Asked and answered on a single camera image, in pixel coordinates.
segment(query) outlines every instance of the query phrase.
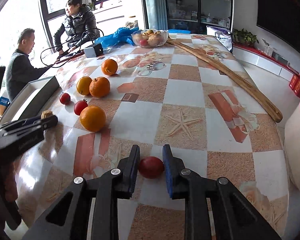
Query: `glass bowl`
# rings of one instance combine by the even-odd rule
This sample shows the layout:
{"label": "glass bowl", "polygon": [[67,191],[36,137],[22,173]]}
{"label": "glass bowl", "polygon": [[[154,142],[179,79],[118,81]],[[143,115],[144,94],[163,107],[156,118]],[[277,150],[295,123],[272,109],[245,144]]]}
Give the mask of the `glass bowl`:
{"label": "glass bowl", "polygon": [[154,48],[166,43],[169,37],[169,31],[157,31],[155,29],[147,29],[144,31],[136,31],[131,34],[133,42],[143,48]]}

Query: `red tomato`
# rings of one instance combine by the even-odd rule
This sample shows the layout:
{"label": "red tomato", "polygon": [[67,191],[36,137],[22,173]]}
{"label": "red tomato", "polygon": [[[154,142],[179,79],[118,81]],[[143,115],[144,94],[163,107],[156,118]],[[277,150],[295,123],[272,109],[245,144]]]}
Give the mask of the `red tomato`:
{"label": "red tomato", "polygon": [[140,46],[148,46],[148,41],[144,40],[144,39],[141,39],[140,40]]}
{"label": "red tomato", "polygon": [[81,100],[75,103],[74,105],[74,113],[76,115],[80,115],[82,110],[88,106],[87,100]]}
{"label": "red tomato", "polygon": [[159,158],[149,156],[140,161],[138,170],[146,179],[155,179],[163,173],[164,165]]}
{"label": "red tomato", "polygon": [[59,100],[61,104],[66,105],[71,101],[71,98],[68,93],[62,93]]}

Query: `bag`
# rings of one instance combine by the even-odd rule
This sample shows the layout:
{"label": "bag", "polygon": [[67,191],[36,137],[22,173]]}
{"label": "bag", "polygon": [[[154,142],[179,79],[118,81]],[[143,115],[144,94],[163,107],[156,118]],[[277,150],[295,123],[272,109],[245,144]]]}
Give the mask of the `bag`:
{"label": "bag", "polygon": [[207,26],[207,35],[215,36],[232,53],[232,38],[228,30]]}
{"label": "bag", "polygon": [[139,28],[129,29],[127,27],[122,27],[117,29],[115,33],[97,38],[94,43],[101,43],[103,49],[112,47],[120,42],[127,42],[133,45],[134,43],[132,41],[131,34],[137,30],[139,30]]}

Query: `blue curtain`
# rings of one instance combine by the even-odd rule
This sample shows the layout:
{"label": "blue curtain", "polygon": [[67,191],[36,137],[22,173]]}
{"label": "blue curtain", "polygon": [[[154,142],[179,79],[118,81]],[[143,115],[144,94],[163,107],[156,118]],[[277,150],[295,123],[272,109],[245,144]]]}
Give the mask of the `blue curtain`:
{"label": "blue curtain", "polygon": [[166,0],[146,0],[146,9],[150,29],[168,29]]}

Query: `cabinet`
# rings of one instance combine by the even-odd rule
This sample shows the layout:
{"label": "cabinet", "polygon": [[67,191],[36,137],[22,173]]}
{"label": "cabinet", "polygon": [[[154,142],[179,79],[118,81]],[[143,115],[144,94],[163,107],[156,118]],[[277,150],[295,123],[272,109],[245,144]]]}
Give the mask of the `cabinet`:
{"label": "cabinet", "polygon": [[206,34],[207,26],[232,31],[233,0],[166,0],[169,29]]}

